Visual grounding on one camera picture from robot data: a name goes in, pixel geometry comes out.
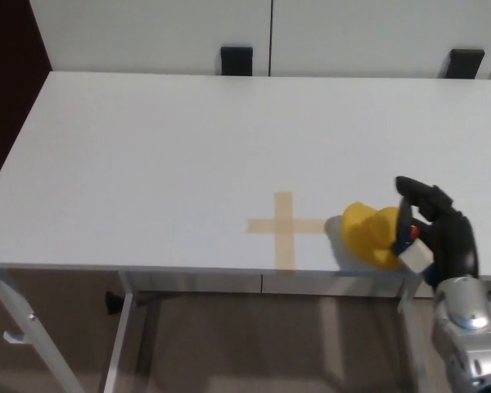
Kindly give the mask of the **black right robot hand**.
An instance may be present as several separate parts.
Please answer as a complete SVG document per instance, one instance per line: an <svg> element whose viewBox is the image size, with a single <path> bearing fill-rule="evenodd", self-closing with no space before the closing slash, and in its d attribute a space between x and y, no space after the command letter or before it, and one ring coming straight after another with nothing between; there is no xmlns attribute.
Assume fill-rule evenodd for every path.
<svg viewBox="0 0 491 393"><path fill-rule="evenodd" d="M402 197L392 245L395 255L422 241L433 253L421 274L432 288L444 280L479 277L479 258L470 220L453 207L453 199L436 185L398 176L395 187Z"/></svg>

